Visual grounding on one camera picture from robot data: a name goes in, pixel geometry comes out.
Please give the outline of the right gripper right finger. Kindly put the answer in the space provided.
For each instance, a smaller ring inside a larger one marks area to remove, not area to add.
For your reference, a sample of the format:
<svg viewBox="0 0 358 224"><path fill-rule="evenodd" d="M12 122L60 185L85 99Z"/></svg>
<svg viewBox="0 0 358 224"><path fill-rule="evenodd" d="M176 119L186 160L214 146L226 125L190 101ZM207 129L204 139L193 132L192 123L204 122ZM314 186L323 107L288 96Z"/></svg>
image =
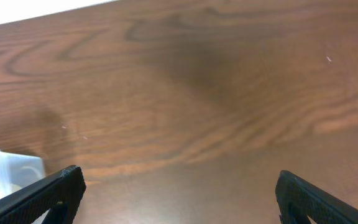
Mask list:
<svg viewBox="0 0 358 224"><path fill-rule="evenodd" d="M282 170L275 195L282 224L358 224L358 209L288 170Z"/></svg>

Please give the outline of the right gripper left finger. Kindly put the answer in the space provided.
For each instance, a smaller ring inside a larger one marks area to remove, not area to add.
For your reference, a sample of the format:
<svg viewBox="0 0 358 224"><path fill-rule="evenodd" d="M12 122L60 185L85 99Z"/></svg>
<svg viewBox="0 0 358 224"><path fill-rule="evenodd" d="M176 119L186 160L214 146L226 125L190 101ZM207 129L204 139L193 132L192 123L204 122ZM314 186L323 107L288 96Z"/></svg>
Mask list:
<svg viewBox="0 0 358 224"><path fill-rule="evenodd" d="M68 166L42 180L0 199L0 223L72 224L86 184L80 167Z"/></svg>

